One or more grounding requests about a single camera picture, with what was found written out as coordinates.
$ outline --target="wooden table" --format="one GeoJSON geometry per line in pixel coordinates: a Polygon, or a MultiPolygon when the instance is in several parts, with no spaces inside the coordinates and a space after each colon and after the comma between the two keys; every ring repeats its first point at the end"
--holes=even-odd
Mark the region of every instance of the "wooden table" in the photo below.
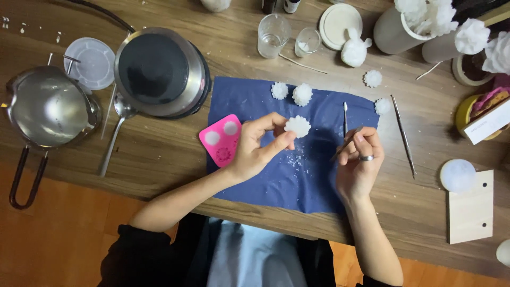
{"type": "MultiPolygon", "coordinates": [[[[160,26],[177,31],[202,51],[212,76],[289,84],[306,81],[315,88],[349,92],[370,100],[396,95],[418,175],[413,180],[394,114],[382,116],[378,131],[387,156],[371,198],[397,254],[510,278],[508,269],[495,258],[498,244],[510,238],[510,188],[505,172],[495,171],[494,236],[456,245],[446,241],[447,196],[439,184],[439,168],[449,159],[463,158],[479,170],[496,169],[507,152],[508,142],[508,133],[476,146],[452,136],[456,106],[476,89],[458,84],[452,77],[449,62],[416,81],[418,75],[430,68],[423,62],[420,48],[388,56],[372,47],[363,66],[353,69],[342,64],[339,53],[322,46],[300,61],[326,70],[328,75],[324,75],[282,58],[266,60],[259,56],[257,27],[264,16],[260,0],[233,0],[230,8],[219,14],[207,12],[198,0],[146,0],[145,4],[141,0],[94,2],[136,29],[160,26]],[[363,74],[371,69],[383,75],[378,88],[363,84],[363,74]]],[[[362,15],[363,38],[371,35],[378,16],[392,5],[388,0],[348,3],[357,7],[362,15]]],[[[296,13],[285,15],[291,23],[293,39],[285,46],[283,54],[294,57],[294,39],[298,32],[305,27],[315,27],[321,13],[329,6],[326,0],[304,0],[296,13]]],[[[125,29],[105,16],[63,0],[4,0],[0,11],[10,19],[9,28],[0,29],[1,83],[24,69],[45,65],[49,52],[63,53],[80,37],[99,39],[116,51],[126,35],[125,29]],[[58,32],[62,35],[56,43],[58,32]]],[[[106,109],[111,87],[96,94],[106,109]]],[[[117,115],[112,112],[103,140],[97,132],[79,146],[51,151],[46,176],[144,200],[190,182],[206,174],[205,150],[197,134],[207,126],[209,106],[210,99],[197,114],[178,121],[145,116],[126,121],[117,138],[107,176],[100,178],[96,175],[99,163],[117,121],[117,115]]],[[[23,143],[4,117],[0,121],[0,160],[16,164],[23,143]]],[[[29,156],[31,168],[38,165],[39,156],[29,156]]],[[[214,198],[194,212],[305,238],[349,242],[346,222],[334,214],[303,214],[214,198]]]]}

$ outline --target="pink silicone mold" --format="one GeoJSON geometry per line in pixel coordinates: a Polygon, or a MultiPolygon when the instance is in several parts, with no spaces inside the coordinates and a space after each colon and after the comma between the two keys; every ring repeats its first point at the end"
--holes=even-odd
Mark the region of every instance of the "pink silicone mold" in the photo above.
{"type": "Polygon", "coordinates": [[[231,114],[201,131],[198,138],[214,163],[222,168],[234,158],[240,133],[241,122],[231,114]]]}

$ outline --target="person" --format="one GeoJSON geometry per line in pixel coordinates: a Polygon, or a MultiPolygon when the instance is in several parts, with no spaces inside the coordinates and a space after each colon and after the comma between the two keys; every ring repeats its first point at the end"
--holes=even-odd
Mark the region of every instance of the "person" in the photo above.
{"type": "MultiPolygon", "coordinates": [[[[284,150],[294,150],[296,133],[287,119],[271,113],[245,122],[232,162],[203,178],[164,193],[145,205],[101,263],[99,286],[331,286],[333,253],[328,241],[309,241],[190,213],[216,193],[252,178],[284,150]],[[261,147],[260,138],[275,139],[261,147]],[[164,231],[179,222],[175,242],[164,231]]],[[[400,262],[370,201],[384,160],[376,129],[351,130],[339,157],[336,188],[352,229],[363,286],[401,286],[400,262]]]]}

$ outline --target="blue paper sheet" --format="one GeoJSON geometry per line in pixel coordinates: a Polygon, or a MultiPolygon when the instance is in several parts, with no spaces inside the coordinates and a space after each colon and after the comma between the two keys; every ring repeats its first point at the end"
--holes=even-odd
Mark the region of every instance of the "blue paper sheet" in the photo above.
{"type": "MultiPolygon", "coordinates": [[[[294,151],[280,152],[257,176],[214,197],[304,213],[342,212],[344,208],[334,188],[337,164],[329,159],[343,143],[343,103],[348,105],[349,129],[359,125],[377,128],[379,116],[374,103],[349,93],[314,89],[310,103],[299,107],[292,99],[295,86],[287,85],[289,95],[277,100],[271,95],[272,84],[264,80],[215,77],[209,125],[229,114],[235,114],[243,123],[276,111],[286,118],[304,116],[312,126],[309,134],[296,139],[294,151]]],[[[273,139],[272,133],[266,133],[262,146],[273,139]]],[[[208,173],[218,168],[207,155],[208,173]]]]}

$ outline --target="silver ring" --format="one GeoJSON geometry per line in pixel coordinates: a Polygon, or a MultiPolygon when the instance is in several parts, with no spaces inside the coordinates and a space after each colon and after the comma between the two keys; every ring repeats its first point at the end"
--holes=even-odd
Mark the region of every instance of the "silver ring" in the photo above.
{"type": "Polygon", "coordinates": [[[374,159],[374,156],[373,155],[369,155],[369,156],[359,156],[358,159],[360,159],[360,161],[371,161],[374,159]]]}

